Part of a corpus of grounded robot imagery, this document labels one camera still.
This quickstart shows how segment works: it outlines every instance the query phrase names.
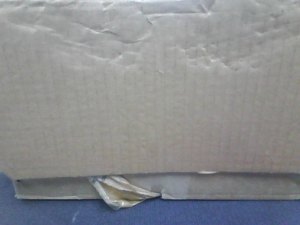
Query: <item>blue carpet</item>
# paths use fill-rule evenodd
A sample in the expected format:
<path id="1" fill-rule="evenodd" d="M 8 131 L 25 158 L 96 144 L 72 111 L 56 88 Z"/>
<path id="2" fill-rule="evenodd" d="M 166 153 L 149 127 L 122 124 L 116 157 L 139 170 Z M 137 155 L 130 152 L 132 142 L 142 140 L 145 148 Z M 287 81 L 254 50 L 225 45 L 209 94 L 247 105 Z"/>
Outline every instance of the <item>blue carpet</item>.
<path id="1" fill-rule="evenodd" d="M 102 200 L 19 200 L 0 173 L 0 225 L 300 225 L 300 201 L 146 200 L 114 211 Z"/>

